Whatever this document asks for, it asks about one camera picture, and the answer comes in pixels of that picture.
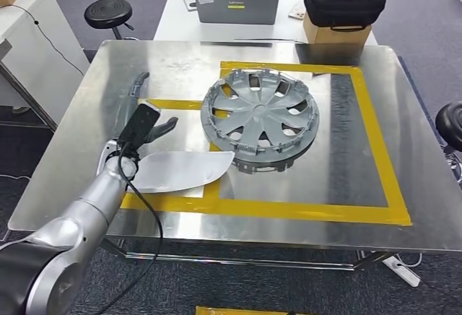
stainless steel table top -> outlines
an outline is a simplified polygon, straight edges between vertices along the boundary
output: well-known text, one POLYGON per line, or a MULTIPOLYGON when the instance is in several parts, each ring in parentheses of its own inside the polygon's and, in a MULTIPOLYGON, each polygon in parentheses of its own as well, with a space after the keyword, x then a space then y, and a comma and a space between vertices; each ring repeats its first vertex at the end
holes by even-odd
MULTIPOLYGON (((202 100, 220 61, 358 66, 390 155, 412 225, 163 212, 166 238, 320 248, 462 251, 462 191, 446 164, 396 55, 386 46, 307 46, 159 41, 103 43, 9 222, 36 230, 59 215, 95 175, 102 147, 117 135, 117 110, 133 80, 150 72, 146 98, 202 100)), ((220 197, 384 207, 383 194, 354 90, 341 74, 289 72, 320 108, 315 142, 293 165, 249 174, 231 166, 220 197)), ((199 111, 178 116, 175 131, 142 150, 207 150, 199 111)), ((201 189, 188 191, 200 197, 201 189)), ((119 210, 109 236, 153 237, 148 211, 119 210)))

white desk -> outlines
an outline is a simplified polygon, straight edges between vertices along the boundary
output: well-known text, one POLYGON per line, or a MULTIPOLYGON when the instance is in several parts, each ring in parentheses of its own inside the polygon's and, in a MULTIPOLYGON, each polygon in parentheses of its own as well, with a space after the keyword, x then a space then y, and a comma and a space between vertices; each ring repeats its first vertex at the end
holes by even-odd
MULTIPOLYGON (((197 12, 188 12, 183 0, 167 0, 155 40, 235 42, 240 39, 270 38, 307 43, 302 21, 289 18, 289 12, 303 0, 279 0, 274 25, 202 24, 197 12)), ((371 32, 366 42, 377 45, 371 32)))
MULTIPOLYGON (((56 0, 16 0, 38 21, 43 32, 69 61, 85 73, 88 60, 56 0)), ((27 13, 15 8, 0 9, 0 43, 12 48, 2 64, 29 96, 59 124, 82 77, 57 53, 27 13)), ((0 75, 0 105, 28 106, 0 75)))

metal frame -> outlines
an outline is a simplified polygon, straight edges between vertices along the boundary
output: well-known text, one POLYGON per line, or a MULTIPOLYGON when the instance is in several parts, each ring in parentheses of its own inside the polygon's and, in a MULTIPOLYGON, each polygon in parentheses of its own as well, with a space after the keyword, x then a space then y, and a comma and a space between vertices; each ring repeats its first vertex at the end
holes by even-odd
POLYGON ((118 40, 122 40, 122 36, 121 35, 121 33, 119 32, 119 29, 117 27, 112 27, 112 32, 114 32, 114 35, 115 36, 115 39, 118 39, 118 40))
MULTIPOLYGON (((125 251, 123 248, 124 240, 119 240, 118 244, 107 238, 101 242, 101 247, 122 259, 150 259, 155 254, 125 251)), ((219 264, 233 266, 254 266, 254 267, 277 267, 277 268, 295 268, 295 269, 317 269, 317 270, 341 270, 345 272, 354 272, 363 270, 375 262, 381 262, 396 253, 389 251, 375 251, 369 255, 362 257, 360 251, 356 252, 358 260, 354 263, 332 263, 332 262, 304 262, 304 261, 280 261, 271 259, 226 259, 210 256, 182 256, 171 254, 159 254, 158 261, 171 262, 195 262, 205 264, 219 264)))
MULTIPOLYGON (((346 74, 351 78, 371 152, 382 184, 387 207, 356 205, 297 204, 295 202, 264 202, 252 199, 230 199, 219 196, 219 182, 206 185, 200 201, 172 194, 145 194, 155 210, 161 212, 200 212, 202 214, 269 217, 289 220, 318 220, 347 223, 374 223, 384 225, 412 225, 396 176, 391 165, 384 140, 378 126, 363 72, 352 66, 317 64, 278 64, 260 62, 222 61, 220 77, 234 69, 274 69, 280 72, 308 72, 317 74, 346 74)), ((148 100, 161 109, 200 110, 201 101, 148 100)), ((210 151, 218 151, 213 143, 210 151)), ((126 194, 122 209, 145 210, 145 206, 133 193, 126 194)))
MULTIPOLYGON (((3 59, 5 55, 12 48, 10 42, 8 40, 4 40, 2 44, 0 44, 0 46, 2 50, 0 60, 3 59)), ((55 132, 56 129, 58 128, 58 125, 56 122, 54 122, 30 93, 29 93, 29 91, 26 90, 26 88, 23 86, 23 84, 21 84, 17 78, 13 75, 13 73, 10 72, 2 61, 0 61, 0 75, 5 77, 5 79, 11 85, 12 88, 16 90, 20 96, 29 104, 35 113, 50 127, 53 132, 55 132)))

power strip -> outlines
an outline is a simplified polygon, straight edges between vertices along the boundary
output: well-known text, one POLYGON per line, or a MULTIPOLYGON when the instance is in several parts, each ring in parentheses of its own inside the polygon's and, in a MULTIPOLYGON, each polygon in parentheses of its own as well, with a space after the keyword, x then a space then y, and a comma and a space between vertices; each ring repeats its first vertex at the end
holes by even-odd
POLYGON ((388 257, 382 262, 413 288, 417 288, 420 284, 420 277, 418 275, 404 266, 395 256, 388 257))

table leg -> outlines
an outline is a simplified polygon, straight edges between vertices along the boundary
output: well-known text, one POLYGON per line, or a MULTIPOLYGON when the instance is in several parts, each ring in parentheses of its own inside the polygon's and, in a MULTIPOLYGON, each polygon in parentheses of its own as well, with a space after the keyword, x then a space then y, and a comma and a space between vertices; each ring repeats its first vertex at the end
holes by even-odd
POLYGON ((353 268, 354 270, 364 269, 372 263, 381 262, 384 259, 387 259, 388 257, 391 257, 394 254, 395 254, 394 252, 389 252, 389 251, 375 251, 370 255, 366 256, 363 259, 360 259, 359 261, 354 263, 353 265, 353 268))

